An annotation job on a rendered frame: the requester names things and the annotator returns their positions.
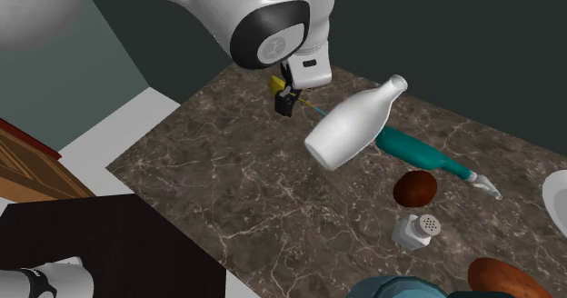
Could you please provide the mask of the white bottle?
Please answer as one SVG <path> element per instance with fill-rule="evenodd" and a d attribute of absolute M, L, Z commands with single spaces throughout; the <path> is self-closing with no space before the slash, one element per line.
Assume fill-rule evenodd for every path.
<path fill-rule="evenodd" d="M 407 88 L 407 81 L 395 74 L 385 83 L 343 100 L 305 138 L 307 150 L 325 169 L 337 169 L 383 130 L 393 102 Z"/>

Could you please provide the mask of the teal bottle with silver tip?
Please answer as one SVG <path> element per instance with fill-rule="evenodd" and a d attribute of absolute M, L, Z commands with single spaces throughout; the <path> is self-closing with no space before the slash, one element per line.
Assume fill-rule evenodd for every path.
<path fill-rule="evenodd" d="M 496 200 L 502 200 L 501 193 L 485 175 L 477 174 L 434 147 L 390 126 L 385 126 L 376 136 L 375 144 L 384 152 L 414 167 L 429 171 L 444 170 L 480 188 Z"/>

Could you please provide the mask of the dark brown round fruit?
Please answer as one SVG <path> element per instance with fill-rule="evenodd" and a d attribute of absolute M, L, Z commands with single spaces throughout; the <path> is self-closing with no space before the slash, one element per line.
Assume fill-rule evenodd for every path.
<path fill-rule="evenodd" d="M 407 208 L 424 207 L 437 194 L 437 181 L 427 171 L 417 170 L 404 174 L 393 187 L 393 199 Z"/>

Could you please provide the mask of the white salt shaker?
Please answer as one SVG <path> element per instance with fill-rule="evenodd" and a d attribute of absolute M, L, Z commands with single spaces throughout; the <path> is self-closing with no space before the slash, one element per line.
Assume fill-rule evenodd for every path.
<path fill-rule="evenodd" d="M 431 214 L 410 214 L 396 221 L 392 239 L 406 250 L 426 247 L 441 231 L 441 224 Z"/>

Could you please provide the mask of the blue-grey bowl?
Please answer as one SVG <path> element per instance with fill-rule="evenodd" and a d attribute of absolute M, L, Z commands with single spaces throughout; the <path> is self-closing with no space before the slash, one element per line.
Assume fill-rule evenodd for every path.
<path fill-rule="evenodd" d="M 495 291 L 446 293 L 434 283 L 410 275 L 371 277 L 355 284 L 346 298 L 515 298 Z"/>

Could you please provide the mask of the black robot stand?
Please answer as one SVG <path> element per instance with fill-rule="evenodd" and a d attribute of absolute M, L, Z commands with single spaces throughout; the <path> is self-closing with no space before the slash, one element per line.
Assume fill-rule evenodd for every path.
<path fill-rule="evenodd" d="M 226 270 L 135 194 L 10 204 L 0 268 L 79 257 L 94 298 L 225 298 Z"/>

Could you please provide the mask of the wooden cabinet with red top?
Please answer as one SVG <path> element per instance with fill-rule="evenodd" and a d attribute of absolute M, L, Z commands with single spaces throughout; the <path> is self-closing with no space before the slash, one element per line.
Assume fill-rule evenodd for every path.
<path fill-rule="evenodd" d="M 60 158 L 0 118 L 0 197 L 16 203 L 95 197 Z"/>

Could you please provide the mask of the brown potato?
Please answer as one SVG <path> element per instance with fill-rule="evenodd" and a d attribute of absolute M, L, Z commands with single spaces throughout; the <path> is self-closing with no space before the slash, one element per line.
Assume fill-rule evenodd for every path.
<path fill-rule="evenodd" d="M 509 293 L 515 298 L 552 298 L 529 274 L 493 258 L 477 258 L 468 267 L 473 291 Z"/>

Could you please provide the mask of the white plate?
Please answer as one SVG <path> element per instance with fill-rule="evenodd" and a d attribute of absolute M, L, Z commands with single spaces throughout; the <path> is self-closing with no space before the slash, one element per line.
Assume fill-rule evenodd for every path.
<path fill-rule="evenodd" d="M 556 171 L 545 178 L 542 199 L 548 215 L 567 238 L 567 170 Z"/>

